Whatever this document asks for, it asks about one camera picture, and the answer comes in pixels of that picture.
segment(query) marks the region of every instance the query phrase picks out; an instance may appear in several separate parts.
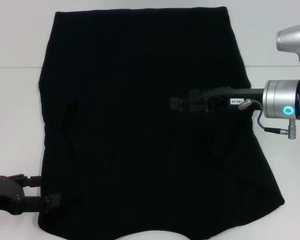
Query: blue led ring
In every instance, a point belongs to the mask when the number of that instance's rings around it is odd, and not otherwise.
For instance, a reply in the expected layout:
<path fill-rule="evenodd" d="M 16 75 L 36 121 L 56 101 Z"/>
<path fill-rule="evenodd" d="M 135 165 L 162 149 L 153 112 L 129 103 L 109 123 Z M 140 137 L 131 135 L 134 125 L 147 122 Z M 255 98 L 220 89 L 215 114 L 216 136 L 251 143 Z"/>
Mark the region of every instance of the blue led ring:
<path fill-rule="evenodd" d="M 283 113 L 284 114 L 287 114 L 287 115 L 291 115 L 291 114 L 294 114 L 295 110 L 292 106 L 285 106 L 283 108 Z"/>

